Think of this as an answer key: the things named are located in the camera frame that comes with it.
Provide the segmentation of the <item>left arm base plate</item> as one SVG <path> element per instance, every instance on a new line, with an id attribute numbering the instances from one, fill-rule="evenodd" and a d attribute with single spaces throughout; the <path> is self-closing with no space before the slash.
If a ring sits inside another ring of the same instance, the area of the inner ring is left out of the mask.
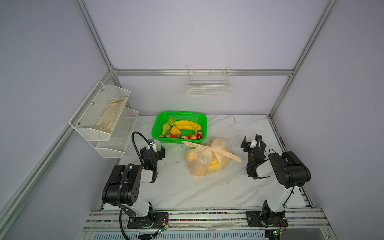
<path id="1" fill-rule="evenodd" d="M 149 213 L 146 217 L 129 218 L 127 223 L 128 229 L 160 229 L 169 220 L 169 213 L 154 212 Z"/>

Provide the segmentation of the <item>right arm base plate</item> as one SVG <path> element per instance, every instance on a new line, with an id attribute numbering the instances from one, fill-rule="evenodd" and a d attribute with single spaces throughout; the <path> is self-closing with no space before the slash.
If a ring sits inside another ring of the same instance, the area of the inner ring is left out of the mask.
<path id="1" fill-rule="evenodd" d="M 255 227 L 287 227 L 288 222 L 285 216 L 285 211 L 280 213 L 263 212 L 263 211 L 247 211 L 246 219 L 248 226 Z"/>

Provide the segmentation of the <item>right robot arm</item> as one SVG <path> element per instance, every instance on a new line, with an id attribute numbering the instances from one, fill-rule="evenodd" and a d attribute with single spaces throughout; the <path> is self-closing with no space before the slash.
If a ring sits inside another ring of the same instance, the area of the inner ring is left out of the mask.
<path id="1" fill-rule="evenodd" d="M 250 142 L 244 138 L 241 148 L 248 154 L 246 171 L 248 177 L 254 180 L 267 179 L 275 176 L 276 184 L 272 195 L 264 201 L 260 211 L 246 212 L 250 227 L 275 227 L 287 224 L 285 213 L 287 203 L 299 187 L 311 180 L 308 167 L 292 152 L 277 152 L 270 150 L 267 154 L 267 144 L 261 135 L 255 135 Z"/>

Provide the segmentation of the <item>red fake apple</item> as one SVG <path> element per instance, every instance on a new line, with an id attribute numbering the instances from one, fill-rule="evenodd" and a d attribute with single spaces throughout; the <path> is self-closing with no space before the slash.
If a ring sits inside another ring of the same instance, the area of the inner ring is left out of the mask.
<path id="1" fill-rule="evenodd" d="M 197 132 L 197 140 L 201 140 L 203 138 L 203 133 L 202 132 Z"/>

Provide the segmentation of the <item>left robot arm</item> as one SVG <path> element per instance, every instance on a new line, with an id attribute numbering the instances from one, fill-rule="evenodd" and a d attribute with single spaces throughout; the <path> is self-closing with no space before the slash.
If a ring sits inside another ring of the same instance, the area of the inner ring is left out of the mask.
<path id="1" fill-rule="evenodd" d="M 119 211 L 119 228 L 125 240 L 129 239 L 123 227 L 123 215 L 127 215 L 144 229 L 155 224 L 153 205 L 139 199 L 141 183 L 154 183 L 158 175 L 158 161 L 166 157 L 165 148 L 157 150 L 155 140 L 147 139 L 140 132 L 133 132 L 132 142 L 139 157 L 140 164 L 114 166 L 102 192 L 102 202 L 117 206 Z"/>

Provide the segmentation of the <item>banana print plastic bag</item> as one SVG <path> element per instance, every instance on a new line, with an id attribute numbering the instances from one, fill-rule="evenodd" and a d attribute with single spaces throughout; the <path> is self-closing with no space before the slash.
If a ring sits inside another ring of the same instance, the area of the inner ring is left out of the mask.
<path id="1" fill-rule="evenodd" d="M 231 153 L 227 141 L 213 139 L 209 145 L 183 141 L 189 147 L 186 152 L 186 166 L 191 175 L 204 177 L 223 170 L 230 161 L 242 162 L 242 159 Z"/>

